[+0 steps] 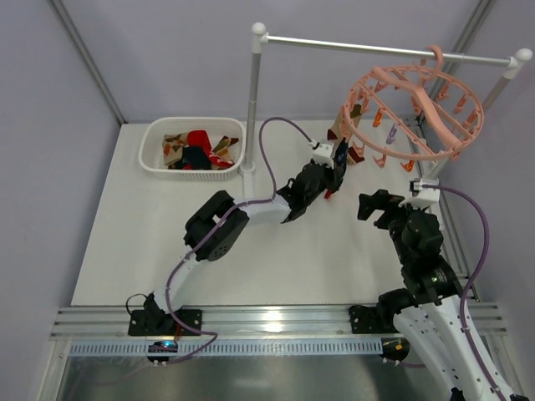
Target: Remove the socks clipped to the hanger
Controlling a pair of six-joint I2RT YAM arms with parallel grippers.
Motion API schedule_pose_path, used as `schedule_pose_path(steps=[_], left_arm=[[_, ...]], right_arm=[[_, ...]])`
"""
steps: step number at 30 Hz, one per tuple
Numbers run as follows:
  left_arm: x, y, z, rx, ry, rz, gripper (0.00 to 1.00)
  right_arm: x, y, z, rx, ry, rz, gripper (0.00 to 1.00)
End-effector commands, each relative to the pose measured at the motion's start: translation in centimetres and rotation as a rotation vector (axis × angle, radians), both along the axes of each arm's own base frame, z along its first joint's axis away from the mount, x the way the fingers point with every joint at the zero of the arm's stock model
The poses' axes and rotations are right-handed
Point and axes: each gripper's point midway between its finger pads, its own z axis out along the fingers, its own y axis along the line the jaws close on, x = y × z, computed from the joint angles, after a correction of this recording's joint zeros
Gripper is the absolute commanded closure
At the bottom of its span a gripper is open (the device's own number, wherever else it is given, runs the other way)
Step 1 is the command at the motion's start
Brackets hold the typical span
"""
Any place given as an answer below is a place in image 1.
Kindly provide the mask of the navy sock red toe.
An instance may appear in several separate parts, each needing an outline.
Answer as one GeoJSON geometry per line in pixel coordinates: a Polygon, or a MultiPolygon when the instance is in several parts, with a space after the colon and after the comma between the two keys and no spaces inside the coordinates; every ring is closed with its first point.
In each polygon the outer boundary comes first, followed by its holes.
{"type": "Polygon", "coordinates": [[[338,144],[334,154],[334,167],[329,168],[325,173],[326,177],[326,193],[324,198],[328,200],[331,195],[337,192],[344,181],[344,175],[347,169],[347,155],[349,143],[345,138],[342,138],[338,144]]]}

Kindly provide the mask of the beige striped ribbed sock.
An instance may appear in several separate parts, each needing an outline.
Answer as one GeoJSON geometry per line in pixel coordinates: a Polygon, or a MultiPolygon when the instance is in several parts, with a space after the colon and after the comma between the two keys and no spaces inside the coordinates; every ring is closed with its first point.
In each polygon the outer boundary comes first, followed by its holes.
{"type": "Polygon", "coordinates": [[[327,140],[332,141],[338,146],[342,140],[345,140],[348,148],[347,162],[350,165],[356,165],[364,161],[361,151],[357,150],[357,146],[351,142],[353,133],[348,128],[346,119],[344,118],[344,107],[341,107],[333,124],[327,130],[327,140]]]}

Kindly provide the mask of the pink round clip hanger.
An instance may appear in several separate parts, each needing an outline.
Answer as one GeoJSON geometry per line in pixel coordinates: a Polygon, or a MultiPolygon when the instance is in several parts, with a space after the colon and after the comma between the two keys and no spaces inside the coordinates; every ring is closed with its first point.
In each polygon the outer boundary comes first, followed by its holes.
{"type": "Polygon", "coordinates": [[[485,121],[482,102],[476,93],[463,81],[442,71],[444,53],[437,45],[427,48],[435,55],[435,64],[401,64],[388,67],[375,65],[370,72],[358,79],[349,90],[344,105],[344,118],[353,136],[362,143],[357,147],[364,154],[371,148],[381,156],[374,162],[382,167],[388,158],[402,160],[403,168],[416,161],[455,160],[471,145],[481,133],[485,121]],[[423,115],[436,137],[442,144],[434,151],[426,145],[395,111],[380,97],[384,89],[403,91],[409,97],[413,110],[423,115]],[[388,118],[396,132],[403,133],[415,145],[416,152],[401,153],[390,144],[374,142],[359,128],[361,115],[375,111],[373,126],[379,127],[383,118],[388,118]]]}

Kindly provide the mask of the navy sock beige toe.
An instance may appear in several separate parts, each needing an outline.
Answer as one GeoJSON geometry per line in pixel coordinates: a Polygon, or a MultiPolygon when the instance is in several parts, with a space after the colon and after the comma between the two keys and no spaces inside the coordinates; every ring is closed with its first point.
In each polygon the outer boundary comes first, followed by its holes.
{"type": "Polygon", "coordinates": [[[182,150],[182,156],[172,163],[170,170],[210,170],[211,161],[203,148],[188,146],[182,150]]]}

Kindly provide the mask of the beige orange argyle sock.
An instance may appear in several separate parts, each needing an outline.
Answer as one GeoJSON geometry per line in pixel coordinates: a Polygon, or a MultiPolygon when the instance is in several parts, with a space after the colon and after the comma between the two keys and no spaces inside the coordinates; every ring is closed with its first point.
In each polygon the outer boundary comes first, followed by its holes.
{"type": "Polygon", "coordinates": [[[182,161],[184,149],[188,146],[188,133],[178,135],[164,135],[162,140],[162,152],[165,166],[170,169],[176,163],[182,161]]]}

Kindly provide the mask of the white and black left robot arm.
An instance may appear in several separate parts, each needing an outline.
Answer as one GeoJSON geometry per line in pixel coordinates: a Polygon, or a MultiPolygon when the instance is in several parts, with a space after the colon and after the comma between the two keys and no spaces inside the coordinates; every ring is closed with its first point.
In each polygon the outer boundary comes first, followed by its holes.
{"type": "Polygon", "coordinates": [[[164,286],[145,298],[140,315],[132,321],[149,334],[172,332],[178,322],[171,314],[184,306],[186,285],[197,268],[223,258],[248,226],[297,220],[324,192],[338,191],[345,172],[345,164],[312,160],[267,199],[239,202],[224,190],[216,192],[187,221],[185,255],[164,286]]]}

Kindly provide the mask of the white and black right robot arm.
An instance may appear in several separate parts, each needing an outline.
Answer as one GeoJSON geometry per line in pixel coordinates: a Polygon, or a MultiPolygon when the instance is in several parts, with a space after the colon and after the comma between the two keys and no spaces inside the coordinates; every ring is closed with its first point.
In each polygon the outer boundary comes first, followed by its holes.
{"type": "Polygon", "coordinates": [[[439,219],[419,196],[377,190],[359,195],[357,217],[381,211],[374,226],[388,231],[404,287],[382,294],[377,312],[409,342],[440,385],[441,400],[522,400],[492,361],[466,305],[467,290],[441,255],[439,219]]]}

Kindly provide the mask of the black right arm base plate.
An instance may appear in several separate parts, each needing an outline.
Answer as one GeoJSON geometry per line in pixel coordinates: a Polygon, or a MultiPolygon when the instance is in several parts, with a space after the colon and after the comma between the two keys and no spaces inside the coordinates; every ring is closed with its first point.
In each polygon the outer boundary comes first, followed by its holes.
{"type": "Polygon", "coordinates": [[[349,323],[353,334],[399,333],[393,323],[385,323],[376,306],[353,305],[348,309],[349,323]]]}

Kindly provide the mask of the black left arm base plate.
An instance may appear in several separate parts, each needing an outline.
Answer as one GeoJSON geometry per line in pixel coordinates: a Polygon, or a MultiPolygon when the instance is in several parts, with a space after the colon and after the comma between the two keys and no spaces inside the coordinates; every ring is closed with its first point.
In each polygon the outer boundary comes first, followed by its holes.
{"type": "MultiPolygon", "coordinates": [[[[175,311],[179,320],[188,327],[196,330],[201,329],[202,310],[201,309],[181,309],[175,311]]],[[[130,314],[128,335],[131,337],[155,337],[155,336],[198,336],[198,333],[180,327],[169,313],[162,311],[147,312],[145,310],[134,310],[130,314]]]]}

